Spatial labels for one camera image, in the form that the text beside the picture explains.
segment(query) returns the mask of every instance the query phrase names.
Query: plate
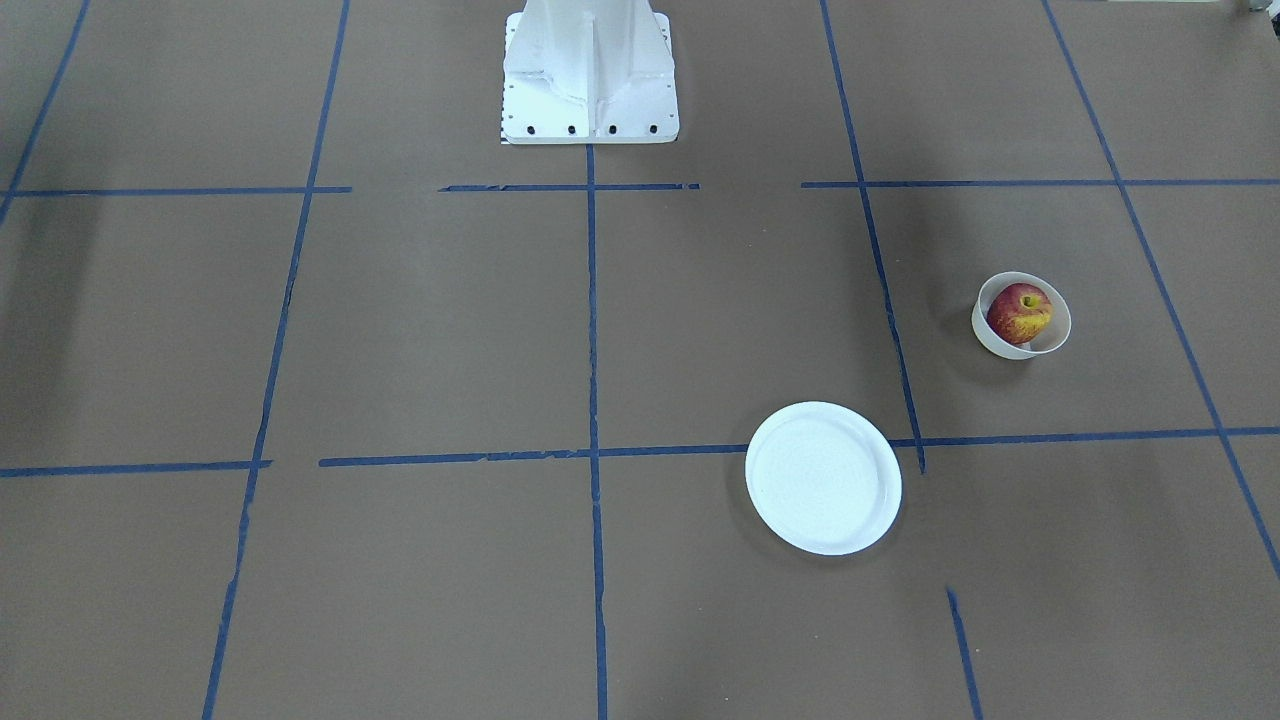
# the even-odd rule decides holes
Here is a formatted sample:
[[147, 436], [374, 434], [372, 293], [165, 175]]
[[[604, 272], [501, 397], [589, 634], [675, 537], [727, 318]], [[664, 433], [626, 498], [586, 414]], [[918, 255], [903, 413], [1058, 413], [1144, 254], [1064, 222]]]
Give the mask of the plate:
[[849, 555], [893, 525], [902, 470], [884, 436], [858, 413], [799, 402], [755, 430], [746, 489], [782, 539], [817, 555]]

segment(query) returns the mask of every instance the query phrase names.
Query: plate rim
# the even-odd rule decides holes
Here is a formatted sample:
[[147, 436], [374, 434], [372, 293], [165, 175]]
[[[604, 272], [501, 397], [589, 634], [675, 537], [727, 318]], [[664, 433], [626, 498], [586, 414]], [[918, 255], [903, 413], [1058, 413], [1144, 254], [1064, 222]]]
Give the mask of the plate rim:
[[[782, 532], [780, 532], [780, 529], [774, 527], [774, 524], [771, 523], [769, 519], [765, 516], [767, 514], [762, 512], [760, 510], [760, 501], [755, 493], [756, 483], [753, 479], [751, 469], [754, 466], [755, 459], [759, 457], [762, 443], [765, 437], [768, 437], [774, 429], [781, 427], [783, 423], [794, 420], [796, 418], [803, 418], [805, 415], [817, 415], [819, 418], [824, 415], [828, 418], [840, 416], [841, 419], [852, 420], [855, 425], [860, 425], [860, 429], [869, 430], [872, 434], [872, 437], [868, 438], [870, 442], [864, 445], [865, 450], [868, 450], [872, 454], [872, 456], [877, 460], [883, 454], [884, 457], [892, 461], [891, 462], [893, 469], [891, 474], [892, 477], [886, 478], [877, 470], [877, 475], [881, 475], [879, 479], [888, 491], [890, 497], [883, 503], [884, 505], [883, 515], [878, 519], [878, 523], [872, 524], [872, 528], [876, 529], [874, 537], [870, 539], [870, 542], [867, 542], [865, 544], [863, 544], [861, 542], [852, 542], [842, 546], [838, 543], [831, 546], [829, 543], [809, 542], [804, 537], [788, 537], [792, 533], [783, 534]], [[822, 400], [806, 400], [801, 402], [794, 402], [791, 405], [776, 410], [768, 418], [765, 418], [764, 421], [762, 421], [760, 425], [755, 429], [755, 433], [753, 433], [751, 442], [748, 443], [746, 459], [744, 461], [744, 475], [746, 479], [746, 491], [751, 498], [751, 506], [755, 509], [756, 515], [760, 516], [760, 520], [764, 521], [764, 524], [769, 528], [769, 530], [772, 530], [773, 534], [778, 536], [788, 544], [804, 550], [805, 552], [812, 552], [814, 555], [842, 556], [842, 555], [852, 555], [855, 552], [867, 550], [868, 547], [879, 542], [881, 538], [883, 538], [888, 533], [888, 530], [893, 527], [893, 523], [897, 520], [897, 515], [902, 506], [902, 468], [901, 464], [897, 461], [897, 455], [893, 454], [893, 446], [890, 445], [888, 438], [884, 437], [884, 433], [882, 433], [879, 428], [876, 427], [874, 423], [872, 423], [863, 415], [858, 414], [856, 411], [845, 407], [844, 405], [836, 405], [835, 402], [827, 402]], [[872, 521], [877, 520], [877, 512], [872, 512], [869, 520]]]

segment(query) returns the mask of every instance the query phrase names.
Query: white bowl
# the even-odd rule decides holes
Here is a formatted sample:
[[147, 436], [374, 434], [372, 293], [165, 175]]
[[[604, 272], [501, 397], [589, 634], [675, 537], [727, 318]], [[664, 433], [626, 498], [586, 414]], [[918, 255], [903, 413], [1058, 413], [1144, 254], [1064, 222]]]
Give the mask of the white bowl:
[[[991, 329], [991, 325], [987, 324], [987, 310], [991, 309], [991, 304], [996, 301], [996, 296], [1001, 291], [1014, 283], [1030, 283], [1043, 290], [1044, 295], [1048, 296], [1048, 301], [1053, 305], [1053, 318], [1048, 322], [1048, 327], [1041, 331], [1030, 342], [1024, 342], [1023, 345], [1010, 345], [1000, 340], [996, 331]], [[1009, 360], [1030, 360], [1032, 357], [1053, 352], [1059, 347], [1062, 347], [1068, 336], [1071, 334], [1071, 311], [1068, 310], [1066, 300], [1062, 300], [1062, 296], [1053, 290], [1053, 286], [1041, 278], [1018, 272], [1000, 273], [982, 283], [982, 290], [978, 291], [978, 301], [973, 304], [973, 334], [978, 336], [978, 341], [982, 342], [983, 347], [1001, 357], [1007, 357]]]

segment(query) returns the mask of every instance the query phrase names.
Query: blue tape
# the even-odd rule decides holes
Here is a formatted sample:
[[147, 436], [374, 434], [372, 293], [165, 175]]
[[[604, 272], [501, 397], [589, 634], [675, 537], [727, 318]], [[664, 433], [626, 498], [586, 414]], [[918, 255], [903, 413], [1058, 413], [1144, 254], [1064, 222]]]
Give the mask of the blue tape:
[[1066, 67], [1071, 70], [1071, 78], [1075, 81], [1075, 88], [1080, 94], [1080, 100], [1084, 102], [1084, 109], [1089, 114], [1089, 122], [1093, 123], [1093, 131], [1098, 136], [1098, 142], [1102, 145], [1102, 154], [1107, 159], [1107, 165], [1111, 167], [1111, 174], [1116, 179], [1116, 184], [1120, 188], [1120, 196], [1124, 199], [1125, 210], [1129, 213], [1129, 220], [1133, 223], [1134, 232], [1138, 233], [1138, 242], [1142, 245], [1142, 252], [1147, 258], [1147, 265], [1151, 268], [1152, 278], [1156, 281], [1156, 287], [1160, 290], [1160, 297], [1165, 302], [1165, 310], [1169, 313], [1169, 319], [1174, 324], [1174, 331], [1178, 333], [1178, 341], [1183, 346], [1183, 352], [1187, 355], [1187, 361], [1192, 366], [1192, 374], [1196, 377], [1196, 384], [1199, 387], [1201, 397], [1204, 400], [1204, 406], [1208, 409], [1210, 418], [1213, 420], [1213, 428], [1217, 432], [1219, 442], [1222, 445], [1222, 451], [1226, 454], [1228, 461], [1231, 465], [1231, 471], [1235, 474], [1235, 482], [1240, 487], [1240, 495], [1244, 496], [1244, 502], [1249, 509], [1249, 515], [1253, 518], [1253, 525], [1258, 532], [1258, 537], [1262, 539], [1262, 547], [1267, 552], [1267, 557], [1271, 560], [1271, 569], [1275, 571], [1276, 578], [1280, 579], [1280, 555], [1276, 553], [1275, 543], [1271, 541], [1271, 533], [1267, 530], [1266, 523], [1262, 520], [1262, 514], [1258, 511], [1257, 502], [1253, 500], [1253, 491], [1249, 489], [1249, 482], [1244, 478], [1244, 471], [1240, 469], [1239, 461], [1235, 457], [1235, 450], [1231, 447], [1231, 439], [1228, 436], [1226, 428], [1222, 425], [1222, 418], [1219, 415], [1217, 406], [1213, 404], [1213, 396], [1210, 393], [1208, 383], [1204, 380], [1204, 374], [1201, 372], [1199, 363], [1196, 360], [1196, 354], [1192, 351], [1190, 340], [1187, 337], [1187, 332], [1183, 328], [1183, 322], [1178, 316], [1178, 310], [1174, 307], [1174, 300], [1169, 295], [1169, 287], [1165, 284], [1165, 278], [1160, 273], [1160, 265], [1156, 263], [1156, 255], [1151, 250], [1151, 243], [1147, 241], [1147, 233], [1142, 228], [1142, 222], [1138, 219], [1138, 210], [1133, 205], [1133, 199], [1129, 196], [1129, 190], [1125, 187], [1125, 182], [1120, 176], [1120, 167], [1116, 164], [1115, 155], [1111, 152], [1111, 145], [1107, 142], [1106, 135], [1102, 132], [1102, 123], [1098, 122], [1098, 115], [1093, 109], [1093, 102], [1089, 100], [1089, 94], [1084, 90], [1084, 81], [1080, 78], [1080, 73], [1075, 67], [1075, 60], [1071, 58], [1071, 51], [1066, 46], [1066, 38], [1062, 36], [1062, 28], [1057, 23], [1057, 17], [1053, 14], [1053, 9], [1050, 6], [1048, 0], [1041, 0], [1041, 5], [1044, 8], [1046, 15], [1048, 15], [1050, 26], [1053, 28], [1053, 36], [1057, 38], [1059, 47], [1062, 50], [1062, 56], [1066, 59]]
[[588, 264], [588, 343], [591, 360], [590, 434], [591, 447], [591, 547], [595, 570], [595, 705], [599, 720], [609, 717], [609, 671], [604, 628], [604, 530], [600, 511], [600, 423], [599, 423], [599, 366], [598, 336], [599, 306], [596, 305], [595, 273], [595, 146], [586, 146], [586, 264]]
[[13, 199], [22, 186], [22, 177], [27, 174], [27, 165], [31, 164], [31, 154], [36, 150], [36, 141], [40, 140], [40, 131], [45, 127], [45, 118], [49, 117], [49, 109], [54, 104], [54, 96], [58, 95], [58, 88], [63, 85], [63, 76], [67, 74], [67, 65], [72, 61], [72, 54], [76, 53], [76, 44], [79, 42], [81, 28], [84, 27], [84, 15], [88, 14], [90, 0], [81, 1], [79, 13], [76, 15], [76, 24], [72, 26], [72, 36], [67, 40], [67, 49], [63, 50], [63, 59], [58, 63], [58, 72], [54, 73], [54, 82], [49, 86], [49, 92], [45, 94], [45, 101], [40, 105], [40, 113], [36, 114], [36, 123], [31, 127], [31, 135], [27, 136], [27, 145], [22, 149], [22, 155], [18, 158], [18, 167], [13, 172], [13, 178], [9, 181], [9, 192], [5, 193], [4, 200], [0, 201], [0, 227], [4, 225], [5, 218], [9, 217], [9, 208], [13, 205]]
[[1114, 186], [1108, 179], [972, 179], [972, 181], [815, 181], [803, 182], [803, 190], [845, 190], [855, 187], [1093, 187]]
[[307, 220], [311, 214], [311, 199], [314, 197], [312, 191], [316, 186], [316, 174], [320, 172], [320, 152], [324, 149], [324, 135], [329, 123], [329, 108], [333, 104], [333, 90], [338, 82], [338, 64], [342, 59], [342, 45], [347, 33], [347, 17], [349, 12], [351, 0], [343, 0], [342, 14], [338, 18], [338, 37], [334, 41], [333, 58], [329, 61], [329, 79], [325, 85], [324, 102], [320, 106], [320, 122], [316, 126], [315, 146], [311, 150], [307, 191], [302, 195], [302, 211], [298, 214], [298, 229], [293, 238], [293, 254], [289, 259], [289, 277], [284, 284], [284, 301], [280, 304], [280, 318], [275, 328], [275, 343], [271, 348], [271, 365], [266, 375], [266, 389], [262, 393], [262, 420], [257, 429], [257, 437], [253, 441], [253, 465], [250, 468], [248, 479], [244, 483], [244, 501], [241, 505], [239, 532], [236, 541], [236, 569], [230, 582], [227, 584], [227, 594], [223, 598], [223, 614], [218, 625], [214, 660], [209, 670], [209, 688], [205, 692], [202, 720], [212, 720], [214, 706], [218, 701], [218, 685], [221, 679], [223, 660], [227, 656], [227, 637], [230, 632], [232, 615], [236, 609], [236, 592], [239, 587], [244, 547], [248, 542], [250, 507], [253, 505], [253, 495], [257, 491], [259, 461], [262, 459], [262, 450], [266, 445], [266, 429], [271, 420], [271, 402], [275, 397], [275, 382], [280, 372], [280, 356], [284, 354], [284, 336], [289, 324], [289, 304], [293, 301], [293, 284], [297, 281], [298, 265], [302, 259], [302, 245], [306, 240]]
[[[1229, 436], [1280, 436], [1280, 427], [1226, 428]], [[1036, 445], [1071, 442], [1116, 442], [1138, 439], [1185, 439], [1217, 437], [1215, 428], [1180, 428], [1166, 430], [1112, 430], [1097, 433], [1039, 433], [1023, 436], [960, 436], [922, 437], [925, 447], [970, 447], [986, 445]], [[891, 447], [915, 447], [914, 438], [888, 438]], [[746, 445], [655, 445], [630, 447], [599, 447], [599, 457], [646, 457], [663, 455], [741, 455]], [[447, 462], [515, 461], [515, 460], [570, 460], [590, 457], [591, 448], [580, 450], [520, 450], [512, 452], [456, 452], [440, 455], [385, 455], [325, 457], [321, 468], [352, 468], [376, 465], [433, 465]]]
[[956, 447], [977, 445], [1034, 445], [1034, 443], [1060, 443], [1060, 442], [1105, 442], [1125, 439], [1166, 439], [1166, 438], [1194, 438], [1217, 437], [1217, 430], [1203, 429], [1178, 429], [1178, 430], [1120, 430], [1105, 433], [1044, 433], [1028, 436], [975, 436], [975, 437], [940, 437], [924, 438], [924, 445], [929, 447]]
[[867, 192], [867, 177], [863, 174], [861, 152], [858, 151], [858, 133], [854, 132], [854, 117], [849, 110], [849, 96], [845, 94], [845, 74], [840, 69], [840, 55], [836, 51], [836, 35], [831, 29], [831, 10], [827, 0], [819, 0], [822, 5], [822, 23], [827, 31], [827, 49], [831, 53], [831, 69], [836, 74], [836, 88], [840, 91], [840, 108], [845, 114], [845, 132], [849, 135], [849, 150], [854, 156], [854, 172], [858, 176], [859, 195], [863, 200], [863, 215], [867, 219], [867, 234], [872, 243], [872, 255], [876, 258], [876, 274], [879, 275], [881, 290], [884, 293], [884, 315], [888, 318], [888, 331], [893, 336], [893, 350], [897, 352], [897, 369], [902, 379], [902, 397], [906, 401], [906, 415], [911, 423], [911, 438], [915, 441], [915, 455], [920, 462], [920, 473], [927, 471], [924, 460], [924, 445], [920, 442], [920, 421], [915, 415], [915, 397], [911, 393], [911, 378], [906, 370], [906, 355], [902, 354], [902, 338], [897, 333], [897, 320], [893, 316], [893, 297], [888, 287], [888, 275], [884, 273], [884, 258], [881, 254], [879, 237], [876, 233], [876, 218], [872, 214], [872, 199]]
[[745, 445], [666, 445], [653, 447], [609, 447], [600, 457], [644, 457], [649, 455], [733, 455], [746, 452]]
[[[691, 183], [689, 190], [698, 190], [696, 183]], [[449, 184], [438, 192], [617, 192], [617, 191], [654, 191], [654, 190], [684, 190], [678, 182], [657, 183], [612, 183], [612, 184]]]
[[[169, 197], [207, 195], [303, 195], [306, 187], [138, 187], [119, 190], [19, 190], [14, 197]], [[351, 186], [314, 187], [316, 195], [349, 193]]]
[[973, 720], [982, 720], [982, 701], [978, 698], [978, 679], [973, 674], [973, 660], [969, 657], [969, 638], [964, 632], [964, 619], [960, 618], [960, 602], [950, 587], [947, 603], [951, 606], [951, 624], [956, 629], [956, 644], [960, 646], [960, 662], [964, 664], [964, 682], [969, 688], [969, 707], [973, 708]]
[[588, 457], [589, 450], [520, 450], [513, 452], [452, 452], [442, 455], [384, 455], [371, 457], [325, 457], [321, 468], [369, 468], [378, 465], [447, 465], [454, 462], [509, 462], [513, 460], [568, 460]]
[[1192, 186], [1192, 187], [1212, 187], [1212, 186], [1271, 186], [1271, 184], [1280, 184], [1280, 178], [1125, 179], [1124, 184], [1129, 184], [1129, 186]]
[[1280, 436], [1280, 428], [1252, 427], [1252, 428], [1226, 428], [1229, 436]]
[[[269, 468], [270, 460], [259, 460], [257, 466]], [[91, 475], [143, 475], [152, 473], [202, 473], [216, 470], [248, 470], [252, 460], [227, 462], [146, 462], [141, 465], [68, 465], [56, 468], [0, 468], [0, 478], [54, 478]]]

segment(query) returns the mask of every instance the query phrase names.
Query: blue tape line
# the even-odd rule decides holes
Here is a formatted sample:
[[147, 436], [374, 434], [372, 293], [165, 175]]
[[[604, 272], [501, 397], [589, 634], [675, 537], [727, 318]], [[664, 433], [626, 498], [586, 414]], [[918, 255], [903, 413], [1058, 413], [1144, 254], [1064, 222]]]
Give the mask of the blue tape line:
[[1280, 428], [1275, 427], [1252, 427], [1252, 428], [1226, 428], [1226, 434], [1229, 436], [1280, 436]]
[[609, 447], [600, 457], [643, 457], [649, 455], [733, 455], [746, 452], [745, 445], [664, 445], [653, 447]]
[[[698, 190], [692, 183], [689, 190]], [[684, 190], [678, 182], [655, 183], [613, 183], [613, 184], [451, 184], [442, 187], [438, 192], [617, 192], [617, 191], [654, 191], [654, 190]]]
[[[209, 195], [303, 195], [306, 187], [138, 187], [119, 190], [19, 190], [14, 197], [169, 197]], [[323, 186], [310, 190], [316, 195], [351, 192], [351, 186]]]
[[940, 437], [924, 438], [924, 445], [929, 447], [957, 447], [977, 445], [1034, 445], [1034, 443], [1061, 443], [1061, 442], [1106, 442], [1125, 439], [1166, 439], [1166, 438], [1196, 438], [1217, 437], [1217, 430], [1179, 429], [1179, 430], [1120, 430], [1107, 433], [1044, 433], [1028, 436], [975, 436], [975, 437]]
[[598, 184], [596, 191], [600, 192], [613, 192], [613, 191], [645, 191], [645, 190], [685, 190], [685, 186], [678, 182], [652, 182], [652, 183], [614, 183], [614, 184]]
[[76, 24], [72, 26], [72, 36], [67, 40], [67, 49], [63, 50], [63, 59], [58, 63], [58, 72], [54, 73], [54, 82], [49, 86], [49, 92], [45, 94], [45, 101], [40, 105], [40, 113], [36, 114], [36, 123], [31, 127], [31, 135], [27, 136], [27, 145], [22, 149], [22, 155], [18, 158], [18, 167], [13, 172], [13, 178], [9, 181], [9, 192], [5, 193], [3, 201], [0, 201], [0, 225], [4, 225], [5, 218], [9, 217], [9, 206], [13, 205], [14, 193], [22, 184], [22, 177], [27, 173], [27, 165], [31, 163], [31, 154], [36, 150], [36, 141], [40, 140], [40, 131], [45, 127], [45, 118], [49, 117], [49, 108], [54, 104], [54, 96], [58, 95], [58, 88], [63, 85], [63, 76], [67, 74], [67, 65], [72, 61], [72, 54], [76, 51], [76, 44], [79, 42], [81, 28], [84, 27], [84, 15], [88, 14], [90, 0], [81, 1], [79, 14], [76, 15]]
[[609, 717], [609, 671], [605, 653], [604, 629], [604, 530], [600, 511], [600, 423], [599, 423], [599, 366], [598, 334], [599, 306], [596, 304], [595, 273], [595, 146], [586, 146], [586, 264], [588, 264], [588, 343], [591, 359], [590, 433], [591, 447], [591, 547], [595, 570], [595, 705], [599, 720]]
[[1280, 184], [1280, 178], [1204, 178], [1204, 179], [1125, 179], [1128, 186], [1270, 186]]
[[227, 584], [227, 596], [223, 600], [223, 615], [218, 625], [218, 643], [214, 648], [214, 661], [209, 670], [209, 688], [205, 692], [205, 706], [202, 720], [212, 720], [214, 705], [218, 701], [218, 685], [221, 679], [223, 659], [227, 655], [227, 635], [230, 632], [232, 614], [236, 609], [236, 591], [239, 587], [241, 566], [244, 561], [244, 546], [248, 541], [250, 507], [253, 505], [253, 495], [257, 491], [259, 461], [262, 459], [262, 450], [266, 445], [266, 428], [271, 420], [271, 402], [275, 397], [275, 382], [280, 372], [280, 356], [284, 354], [284, 336], [289, 324], [289, 304], [293, 301], [293, 284], [298, 277], [298, 265], [302, 259], [302, 245], [306, 240], [307, 220], [311, 214], [311, 192], [316, 184], [316, 174], [320, 170], [320, 151], [324, 147], [324, 133], [329, 123], [329, 106], [333, 104], [333, 90], [338, 82], [338, 63], [342, 59], [342, 45], [347, 32], [347, 17], [351, 12], [351, 0], [343, 0], [342, 14], [338, 18], [338, 37], [334, 41], [333, 58], [329, 61], [329, 79], [325, 85], [324, 102], [320, 106], [320, 122], [316, 126], [315, 146], [311, 151], [311, 169], [307, 173], [307, 192], [302, 195], [302, 211], [298, 214], [298, 229], [293, 238], [293, 254], [289, 259], [289, 277], [284, 284], [284, 300], [280, 304], [280, 318], [275, 328], [275, 343], [271, 348], [271, 366], [266, 375], [266, 389], [262, 392], [262, 420], [257, 428], [257, 437], [253, 441], [253, 465], [248, 471], [248, 480], [244, 483], [244, 502], [241, 505], [239, 532], [236, 541], [236, 570], [232, 580]]
[[1066, 59], [1066, 67], [1071, 70], [1071, 78], [1075, 81], [1075, 88], [1080, 94], [1080, 100], [1084, 101], [1084, 109], [1088, 111], [1089, 122], [1093, 123], [1093, 131], [1097, 133], [1098, 142], [1102, 145], [1102, 152], [1106, 155], [1107, 165], [1111, 167], [1111, 174], [1115, 177], [1116, 184], [1120, 188], [1120, 196], [1124, 199], [1125, 210], [1129, 213], [1129, 220], [1133, 223], [1134, 232], [1138, 233], [1138, 242], [1142, 245], [1142, 252], [1147, 258], [1147, 265], [1151, 268], [1152, 278], [1155, 278], [1156, 287], [1160, 290], [1160, 297], [1165, 302], [1165, 310], [1169, 313], [1169, 319], [1174, 324], [1178, 340], [1183, 345], [1183, 352], [1187, 355], [1187, 361], [1192, 366], [1192, 374], [1196, 377], [1196, 384], [1199, 386], [1204, 406], [1208, 409], [1210, 418], [1213, 420], [1213, 428], [1217, 430], [1222, 451], [1226, 452], [1228, 461], [1231, 465], [1231, 471], [1235, 474], [1235, 482], [1240, 487], [1240, 495], [1244, 496], [1244, 502], [1249, 509], [1249, 514], [1253, 516], [1253, 525], [1258, 532], [1258, 537], [1262, 539], [1262, 547], [1266, 550], [1267, 557], [1271, 560], [1271, 569], [1275, 571], [1276, 578], [1280, 578], [1280, 555], [1276, 553], [1275, 543], [1271, 541], [1271, 533], [1267, 530], [1267, 525], [1262, 520], [1262, 512], [1258, 511], [1257, 502], [1253, 500], [1253, 491], [1249, 489], [1249, 482], [1244, 478], [1244, 471], [1240, 469], [1240, 464], [1235, 457], [1235, 450], [1231, 447], [1231, 439], [1228, 437], [1226, 428], [1222, 425], [1222, 418], [1219, 415], [1217, 406], [1213, 404], [1213, 396], [1210, 393], [1208, 383], [1204, 380], [1204, 374], [1201, 372], [1199, 363], [1196, 360], [1196, 354], [1192, 351], [1190, 340], [1187, 337], [1183, 322], [1178, 316], [1178, 310], [1174, 307], [1174, 300], [1169, 295], [1169, 287], [1165, 284], [1165, 278], [1160, 273], [1160, 265], [1156, 263], [1156, 255], [1152, 252], [1151, 243], [1147, 241], [1147, 233], [1143, 231], [1142, 222], [1138, 219], [1138, 210], [1134, 208], [1133, 199], [1129, 196], [1129, 190], [1121, 179], [1120, 167], [1116, 164], [1115, 155], [1111, 152], [1111, 145], [1107, 142], [1106, 135], [1102, 132], [1102, 123], [1098, 122], [1098, 115], [1093, 109], [1093, 102], [1089, 100], [1089, 94], [1084, 90], [1084, 81], [1080, 78], [1080, 73], [1075, 67], [1075, 60], [1071, 58], [1071, 51], [1066, 46], [1066, 38], [1062, 36], [1062, 28], [1057, 23], [1057, 17], [1053, 14], [1053, 9], [1050, 8], [1048, 0], [1041, 0], [1041, 5], [1043, 5], [1044, 13], [1048, 15], [1050, 26], [1053, 28], [1053, 36], [1057, 37], [1059, 47], [1061, 47], [1062, 56]]
[[[1257, 425], [1226, 428], [1230, 436], [1280, 436], [1280, 427]], [[1112, 430], [1096, 433], [1039, 433], [1024, 436], [960, 436], [922, 437], [925, 447], [970, 447], [986, 445], [1036, 445], [1070, 442], [1115, 442], [1137, 439], [1185, 439], [1217, 437], [1215, 428], [1180, 428], [1167, 430]], [[914, 438], [888, 438], [891, 447], [915, 447]], [[630, 447], [600, 447], [599, 457], [645, 457], [663, 455], [741, 455], [746, 445], [654, 445]], [[454, 452], [439, 455], [381, 455], [325, 457], [321, 468], [352, 468], [376, 465], [434, 465], [448, 462], [515, 461], [515, 460], [570, 460], [590, 457], [590, 448], [580, 450], [520, 450], [512, 452]]]
[[[260, 460], [269, 468], [270, 460]], [[141, 465], [68, 465], [58, 468], [0, 468], [0, 478], [55, 478], [73, 475], [145, 475], [151, 473], [201, 473], [214, 470], [248, 470], [252, 460], [227, 462], [146, 462]]]
[[876, 232], [876, 218], [872, 214], [872, 199], [867, 192], [867, 176], [863, 174], [861, 152], [858, 151], [858, 133], [854, 132], [854, 117], [849, 110], [849, 96], [845, 94], [845, 74], [840, 69], [840, 55], [836, 51], [836, 35], [831, 29], [831, 12], [827, 0], [822, 5], [822, 23], [827, 31], [827, 47], [831, 51], [831, 69], [836, 74], [836, 88], [840, 91], [840, 108], [845, 114], [845, 132], [849, 135], [849, 150], [854, 156], [854, 170], [858, 174], [859, 195], [863, 200], [863, 215], [867, 219], [867, 234], [876, 258], [876, 274], [879, 275], [881, 290], [884, 293], [884, 314], [888, 318], [888, 331], [893, 336], [893, 350], [897, 352], [897, 369], [902, 379], [902, 397], [906, 401], [906, 415], [911, 421], [911, 438], [915, 441], [915, 455], [920, 462], [920, 473], [927, 471], [924, 445], [920, 442], [920, 421], [915, 415], [915, 398], [911, 393], [911, 378], [906, 370], [906, 355], [902, 354], [902, 338], [897, 333], [897, 320], [893, 316], [893, 297], [890, 293], [888, 275], [884, 273], [884, 258], [881, 254], [879, 237]]
[[447, 465], [453, 462], [508, 462], [513, 460], [568, 460], [588, 457], [589, 450], [520, 450], [513, 452], [451, 452], [442, 455], [383, 455], [370, 457], [325, 457], [321, 468], [360, 468], [375, 465]]
[[585, 184], [451, 184], [439, 192], [582, 192]]
[[814, 181], [803, 190], [846, 190], [855, 187], [1093, 187], [1114, 186], [1108, 179], [973, 179], [973, 181]]
[[964, 619], [960, 618], [960, 602], [950, 587], [947, 603], [951, 606], [951, 624], [956, 629], [956, 644], [960, 646], [960, 662], [964, 664], [964, 682], [969, 687], [969, 707], [973, 708], [973, 720], [982, 720], [982, 701], [978, 698], [978, 679], [973, 674], [973, 660], [969, 657], [969, 638], [965, 637]]

